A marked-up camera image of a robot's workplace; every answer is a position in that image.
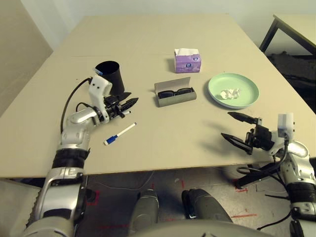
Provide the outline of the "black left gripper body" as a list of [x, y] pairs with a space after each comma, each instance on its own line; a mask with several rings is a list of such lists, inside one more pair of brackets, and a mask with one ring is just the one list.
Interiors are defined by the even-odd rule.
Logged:
[[125, 117], [125, 114], [121, 110], [121, 104], [118, 96], [111, 95], [104, 97], [104, 105], [110, 119], [113, 119], [117, 116], [121, 118]]

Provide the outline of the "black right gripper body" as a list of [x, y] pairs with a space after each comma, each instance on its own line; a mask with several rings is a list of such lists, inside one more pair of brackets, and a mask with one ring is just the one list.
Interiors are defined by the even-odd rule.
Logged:
[[274, 145], [272, 141], [272, 133], [268, 128], [261, 125], [261, 118], [247, 118], [246, 122], [249, 124], [255, 124], [255, 128], [251, 129], [246, 134], [245, 143], [250, 147], [246, 153], [252, 154], [253, 148], [259, 148], [264, 151], [268, 151]]

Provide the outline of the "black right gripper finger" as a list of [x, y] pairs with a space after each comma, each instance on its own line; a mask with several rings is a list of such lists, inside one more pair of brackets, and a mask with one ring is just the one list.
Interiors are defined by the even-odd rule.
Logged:
[[238, 121], [246, 122], [248, 124], [258, 124], [258, 118], [253, 118], [238, 112], [228, 112], [228, 114]]
[[229, 143], [231, 143], [232, 145], [234, 145], [235, 147], [238, 147], [239, 149], [245, 151], [248, 155], [251, 155], [253, 152], [253, 147], [246, 144], [245, 142], [243, 142], [241, 139], [226, 134], [226, 133], [221, 133], [221, 135], [223, 136], [224, 139], [226, 139]]

